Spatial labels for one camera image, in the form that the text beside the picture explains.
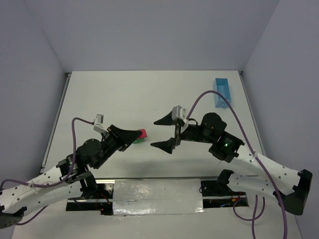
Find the pink block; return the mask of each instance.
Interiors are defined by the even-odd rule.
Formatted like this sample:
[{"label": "pink block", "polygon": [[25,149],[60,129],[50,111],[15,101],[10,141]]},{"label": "pink block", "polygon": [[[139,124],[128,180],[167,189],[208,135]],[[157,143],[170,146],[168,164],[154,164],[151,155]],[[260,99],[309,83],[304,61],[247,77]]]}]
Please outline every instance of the pink block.
[{"label": "pink block", "polygon": [[140,138],[146,138],[146,137],[148,136],[145,129],[142,128],[142,129],[140,129],[140,131],[142,131],[142,134],[141,134],[140,137],[138,137],[138,139],[140,139]]}]

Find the white wall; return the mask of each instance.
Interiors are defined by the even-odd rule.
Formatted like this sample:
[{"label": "white wall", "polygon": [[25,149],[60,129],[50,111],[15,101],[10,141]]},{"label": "white wall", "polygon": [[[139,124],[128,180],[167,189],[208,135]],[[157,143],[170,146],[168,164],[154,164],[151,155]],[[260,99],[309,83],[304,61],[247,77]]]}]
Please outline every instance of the white wall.
[{"label": "white wall", "polygon": [[242,70],[279,0],[25,0],[67,71]]},{"label": "white wall", "polygon": [[0,1],[0,32],[0,181],[26,180],[39,173],[66,77],[23,0]]},{"label": "white wall", "polygon": [[245,70],[244,82],[265,150],[274,160],[314,174],[304,239],[319,225],[319,1],[280,0]]}]

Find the transparent blue box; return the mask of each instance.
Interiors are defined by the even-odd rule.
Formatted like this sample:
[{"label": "transparent blue box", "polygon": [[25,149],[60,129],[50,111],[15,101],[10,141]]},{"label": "transparent blue box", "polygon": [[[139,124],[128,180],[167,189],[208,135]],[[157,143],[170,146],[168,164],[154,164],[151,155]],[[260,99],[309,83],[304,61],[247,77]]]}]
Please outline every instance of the transparent blue box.
[{"label": "transparent blue box", "polygon": [[[231,102],[227,78],[215,78],[213,90],[221,93],[228,102]],[[228,108],[228,105],[219,95],[214,94],[214,99],[216,108]]]}]

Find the green object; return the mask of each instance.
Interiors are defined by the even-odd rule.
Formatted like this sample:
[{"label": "green object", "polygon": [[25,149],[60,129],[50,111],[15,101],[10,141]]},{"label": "green object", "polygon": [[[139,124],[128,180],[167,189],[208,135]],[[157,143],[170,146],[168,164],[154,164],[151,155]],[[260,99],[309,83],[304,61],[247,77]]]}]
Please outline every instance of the green object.
[{"label": "green object", "polygon": [[143,138],[139,138],[139,139],[135,140],[133,143],[140,143],[140,142],[143,142],[143,141],[144,141]]}]

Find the purple cable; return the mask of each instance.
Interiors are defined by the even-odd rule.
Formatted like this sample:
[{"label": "purple cable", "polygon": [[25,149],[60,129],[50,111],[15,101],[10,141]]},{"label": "purple cable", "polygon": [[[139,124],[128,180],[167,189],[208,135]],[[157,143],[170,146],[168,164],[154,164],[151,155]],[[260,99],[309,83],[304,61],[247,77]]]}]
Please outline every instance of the purple cable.
[{"label": "purple cable", "polygon": [[[243,201],[243,200],[245,200],[245,198],[240,198],[234,203],[234,205],[233,205],[234,214],[237,217],[239,217],[241,220],[251,222],[253,220],[252,218],[251,219],[243,218],[242,216],[238,215],[238,213],[236,212],[235,207],[236,207],[237,203],[239,203],[240,201]],[[265,210],[265,206],[266,206],[266,201],[265,201],[265,198],[263,197],[263,208],[261,209],[260,214],[255,217],[255,220],[259,219],[262,216],[262,214],[264,213],[264,210]]]},{"label": "purple cable", "polygon": [[258,206],[258,196],[256,195],[256,201],[255,201],[255,207],[253,212],[253,218],[251,220],[251,232],[253,234],[253,239],[256,239],[255,235],[255,220],[256,220],[256,212],[257,212],[257,206]]},{"label": "purple cable", "polygon": [[[33,187],[36,187],[36,188],[49,188],[49,187],[54,187],[54,186],[57,186],[61,183],[63,183],[65,180],[68,179],[68,177],[72,174],[72,171],[73,171],[73,167],[74,167],[74,164],[75,164],[75,155],[76,155],[76,137],[75,137],[75,129],[74,129],[74,122],[76,120],[79,120],[79,121],[82,121],[84,123],[88,123],[88,124],[94,124],[94,122],[89,122],[87,120],[84,120],[84,119],[81,119],[81,118],[74,118],[72,120],[72,123],[71,123],[71,128],[72,128],[72,137],[73,137],[73,155],[72,155],[72,164],[71,164],[71,167],[70,167],[70,170],[69,172],[67,173],[67,175],[65,175],[65,177],[57,182],[57,183],[53,183],[53,184],[49,184],[49,185],[42,185],[42,184],[33,184]],[[25,186],[28,186],[29,184],[27,182],[23,182],[23,181],[19,181],[19,180],[15,180],[15,179],[5,179],[3,180],[3,182],[1,183],[0,185],[0,192],[3,190],[3,185],[5,182],[13,182],[13,183],[18,183],[18,184],[22,184],[22,185],[25,185]],[[31,222],[33,219],[35,219],[44,209],[46,209],[47,206],[41,208],[32,218],[30,218],[28,221],[24,222],[24,223],[17,223],[16,225],[18,226],[22,226],[22,225],[25,225],[29,222]]]},{"label": "purple cable", "polygon": [[[72,164],[71,164],[71,167],[70,167],[70,170],[69,172],[67,173],[67,175],[65,175],[65,177],[63,177],[62,180],[60,180],[59,182],[56,182],[56,183],[53,183],[53,184],[49,184],[49,185],[43,185],[43,184],[32,184],[32,187],[35,187],[35,188],[50,188],[50,187],[55,187],[63,182],[65,182],[69,177],[70,175],[72,174],[73,172],[73,167],[74,167],[74,164],[75,164],[75,155],[76,155],[76,138],[75,138],[75,129],[74,129],[74,122],[76,120],[79,120],[79,121],[82,121],[84,123],[88,123],[88,124],[94,124],[94,122],[89,122],[89,121],[86,121],[84,119],[81,119],[81,118],[74,118],[72,120],[72,137],[73,137],[73,155],[72,155]],[[23,182],[23,181],[19,181],[19,180],[15,180],[15,179],[4,179],[0,185],[0,191],[3,190],[3,185],[6,183],[6,182],[13,182],[13,183],[18,183],[18,184],[22,184],[22,185],[25,185],[25,186],[28,186],[29,183],[27,182]]]},{"label": "purple cable", "polygon": [[[217,94],[218,96],[220,96],[220,97],[225,101],[225,103],[228,105],[228,107],[230,108],[231,112],[233,113],[233,115],[234,115],[234,117],[235,117],[235,119],[236,119],[236,121],[237,121],[237,123],[238,123],[238,125],[239,125],[239,127],[240,127],[241,132],[243,133],[244,138],[245,138],[245,140],[246,140],[246,143],[247,143],[247,145],[248,145],[248,147],[249,147],[251,153],[254,154],[255,151],[253,150],[253,147],[251,146],[251,144],[250,144],[250,142],[249,142],[249,140],[248,140],[248,137],[247,137],[247,135],[246,135],[246,133],[245,133],[245,130],[244,130],[244,128],[243,128],[241,122],[239,121],[239,118],[237,117],[237,115],[236,115],[234,109],[231,107],[231,105],[230,105],[230,103],[228,102],[228,100],[227,100],[221,93],[219,93],[219,92],[217,92],[217,91],[205,91],[204,93],[202,93],[202,94],[197,98],[197,100],[195,101],[194,105],[193,105],[192,108],[190,109],[190,111],[189,111],[189,113],[188,113],[186,119],[189,119],[189,117],[190,117],[191,114],[193,113],[193,111],[194,111],[194,109],[195,109],[197,103],[199,102],[199,100],[200,100],[204,95],[206,95],[206,94],[208,94],[208,93]],[[258,157],[256,157],[256,160],[257,160],[257,162],[260,164],[260,166],[263,168],[263,170],[264,170],[265,173],[267,174],[267,176],[268,176],[270,182],[272,183],[272,185],[273,185],[274,188],[275,188],[275,191],[276,191],[276,194],[277,194],[277,199],[278,199],[278,201],[279,201],[279,205],[280,205],[280,207],[281,207],[281,211],[282,211],[282,214],[283,214],[283,220],[284,220],[284,237],[283,237],[283,238],[284,238],[284,239],[287,239],[288,226],[287,226],[287,216],[286,216],[286,211],[285,211],[285,206],[284,206],[283,199],[281,198],[279,189],[278,189],[278,187],[277,187],[277,185],[276,185],[274,179],[272,178],[272,176],[271,176],[270,173],[268,172],[268,170],[267,170],[267,168],[265,167],[265,165],[262,163],[262,161],[261,161]],[[252,225],[254,225],[254,220],[255,220],[255,218],[253,217],[253,218],[252,218]]]},{"label": "purple cable", "polygon": [[30,218],[28,221],[25,221],[24,223],[17,223],[16,225],[18,225],[18,226],[23,226],[23,225],[25,225],[25,224],[31,222],[31,221],[32,221],[33,219],[35,219],[40,213],[42,213],[42,211],[43,211],[44,209],[46,209],[46,208],[47,208],[47,206],[41,208],[40,211],[37,212],[37,213],[36,213],[32,218]]}]

